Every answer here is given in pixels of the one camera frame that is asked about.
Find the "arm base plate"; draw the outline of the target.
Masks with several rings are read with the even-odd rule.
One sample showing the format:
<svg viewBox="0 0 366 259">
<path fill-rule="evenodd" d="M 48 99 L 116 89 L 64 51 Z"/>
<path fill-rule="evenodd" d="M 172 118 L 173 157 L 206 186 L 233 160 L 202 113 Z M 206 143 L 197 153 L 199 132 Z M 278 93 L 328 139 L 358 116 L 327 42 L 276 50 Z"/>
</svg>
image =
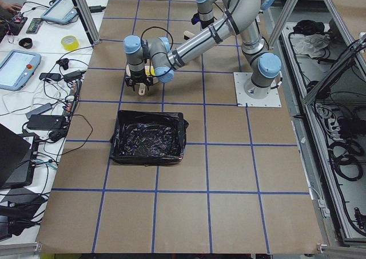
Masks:
<svg viewBox="0 0 366 259">
<path fill-rule="evenodd" d="M 275 79 L 270 87 L 261 88 L 252 83 L 252 73 L 234 72 L 233 77 L 238 107 L 281 107 Z"/>
</svg>

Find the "person hand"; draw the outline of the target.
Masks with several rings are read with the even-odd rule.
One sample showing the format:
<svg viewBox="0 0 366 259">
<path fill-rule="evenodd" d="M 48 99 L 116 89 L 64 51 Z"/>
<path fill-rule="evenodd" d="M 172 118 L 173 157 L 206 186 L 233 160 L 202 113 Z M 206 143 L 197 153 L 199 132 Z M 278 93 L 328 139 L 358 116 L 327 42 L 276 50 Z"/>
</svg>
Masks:
<svg viewBox="0 0 366 259">
<path fill-rule="evenodd" d="M 6 10 L 12 14 L 16 14 L 22 8 L 22 5 L 20 5 L 18 3 L 7 3 L 7 2 L 4 2 L 3 0 L 0 0 L 0 6 L 2 9 Z"/>
</svg>

